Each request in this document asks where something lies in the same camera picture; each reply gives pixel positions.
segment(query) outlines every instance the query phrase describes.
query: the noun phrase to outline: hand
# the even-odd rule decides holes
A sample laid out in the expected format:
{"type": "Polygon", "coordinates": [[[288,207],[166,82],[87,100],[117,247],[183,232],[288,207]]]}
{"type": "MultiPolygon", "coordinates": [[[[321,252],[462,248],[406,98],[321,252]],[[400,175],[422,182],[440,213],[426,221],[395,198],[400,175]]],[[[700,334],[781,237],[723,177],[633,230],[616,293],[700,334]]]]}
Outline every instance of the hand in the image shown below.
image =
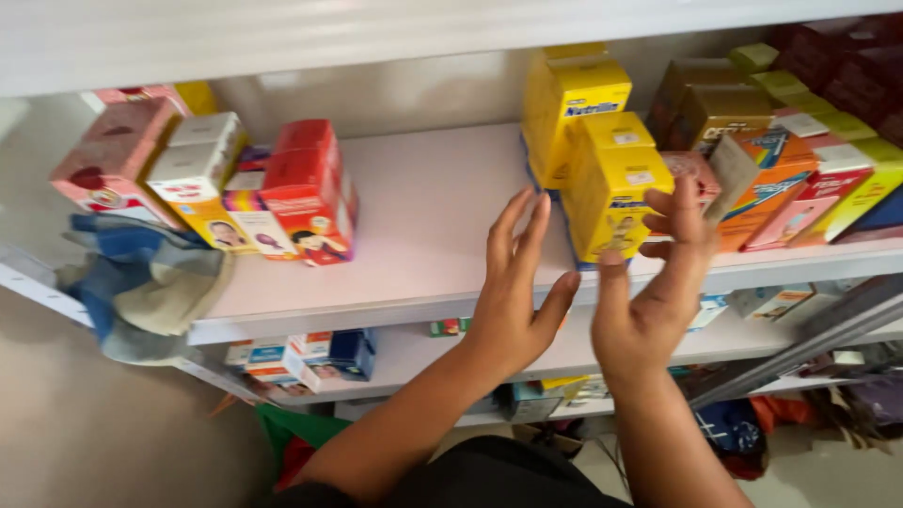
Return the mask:
{"type": "Polygon", "coordinates": [[[548,349],[580,285],[579,273],[562,275],[534,316],[533,279],[552,204],[548,193],[536,196],[530,222],[515,240],[513,230],[532,196],[530,188],[517,193],[489,229],[486,282],[461,342],[471,355],[488,360],[499,382],[523,371],[548,349]]]}
{"type": "Polygon", "coordinates": [[[661,215],[648,214],[643,223],[674,238],[639,249],[646,257],[665,260],[661,273],[631,302],[620,251],[606,249],[599,256],[592,347],[615,397],[667,375],[671,355],[699,309],[700,286],[720,240],[715,226],[699,213],[693,178],[678,177],[673,194],[650,189],[644,199],[661,215]]]}

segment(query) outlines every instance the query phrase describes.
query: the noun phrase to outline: cloth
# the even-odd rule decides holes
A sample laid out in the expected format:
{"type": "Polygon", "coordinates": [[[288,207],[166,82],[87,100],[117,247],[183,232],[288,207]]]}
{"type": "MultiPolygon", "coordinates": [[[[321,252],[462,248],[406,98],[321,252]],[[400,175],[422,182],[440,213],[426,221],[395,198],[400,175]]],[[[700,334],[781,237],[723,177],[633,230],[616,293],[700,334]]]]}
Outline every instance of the cloth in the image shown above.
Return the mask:
{"type": "Polygon", "coordinates": [[[191,322],[232,275],[232,256],[193,232],[103,213],[73,214],[70,228],[63,236],[93,252],[60,270],[58,283],[88,309],[103,354],[120,362],[180,355],[191,322]]]}
{"type": "MultiPolygon", "coordinates": [[[[291,487],[263,503],[265,508],[302,506],[358,508],[339,489],[317,483],[291,487]]],[[[622,508],[629,504],[599,492],[573,464],[551,449],[506,437],[481,436],[411,471],[383,506],[622,508]]]]}

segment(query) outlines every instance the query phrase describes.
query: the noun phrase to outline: orange box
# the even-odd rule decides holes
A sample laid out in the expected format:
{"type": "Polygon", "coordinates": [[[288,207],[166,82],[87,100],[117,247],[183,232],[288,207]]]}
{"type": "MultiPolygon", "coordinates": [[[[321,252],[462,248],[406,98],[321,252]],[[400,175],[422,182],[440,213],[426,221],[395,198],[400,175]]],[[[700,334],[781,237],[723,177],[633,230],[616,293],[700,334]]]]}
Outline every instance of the orange box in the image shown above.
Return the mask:
{"type": "Polygon", "coordinates": [[[342,197],[342,176],[339,145],[329,120],[283,127],[266,163],[260,197],[313,267],[354,257],[354,226],[342,197]]]}
{"type": "Polygon", "coordinates": [[[818,169],[818,158],[802,138],[778,127],[724,135],[709,164],[721,185],[709,213],[725,207],[721,252],[733,252],[818,169]]]}

